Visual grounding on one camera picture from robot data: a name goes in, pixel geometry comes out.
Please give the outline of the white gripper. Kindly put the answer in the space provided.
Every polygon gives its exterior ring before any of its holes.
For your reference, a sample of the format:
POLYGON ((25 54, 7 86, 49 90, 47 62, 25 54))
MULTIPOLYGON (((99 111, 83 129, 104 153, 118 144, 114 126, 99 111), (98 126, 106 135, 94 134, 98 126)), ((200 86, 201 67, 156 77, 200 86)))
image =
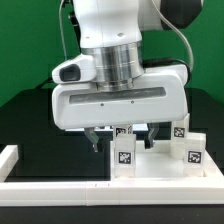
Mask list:
POLYGON ((62 130, 85 128, 95 152, 102 152, 103 140, 93 127, 148 123, 146 149, 154 146, 159 131, 156 122, 183 119, 187 113, 184 65, 147 68, 127 90, 104 92, 97 88, 96 65, 91 56, 80 55, 52 71, 56 87, 52 93, 54 123, 62 130))

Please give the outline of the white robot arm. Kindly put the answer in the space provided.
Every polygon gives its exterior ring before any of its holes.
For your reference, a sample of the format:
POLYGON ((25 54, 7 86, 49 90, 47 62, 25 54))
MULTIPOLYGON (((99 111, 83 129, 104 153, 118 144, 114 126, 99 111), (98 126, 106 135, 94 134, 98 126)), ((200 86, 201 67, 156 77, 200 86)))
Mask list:
POLYGON ((183 119, 188 113, 184 85, 193 69, 170 59, 143 61, 141 33, 179 32, 202 10, 204 0, 72 0, 81 30, 81 54, 52 71, 55 124, 82 128, 96 152, 96 127, 183 119))

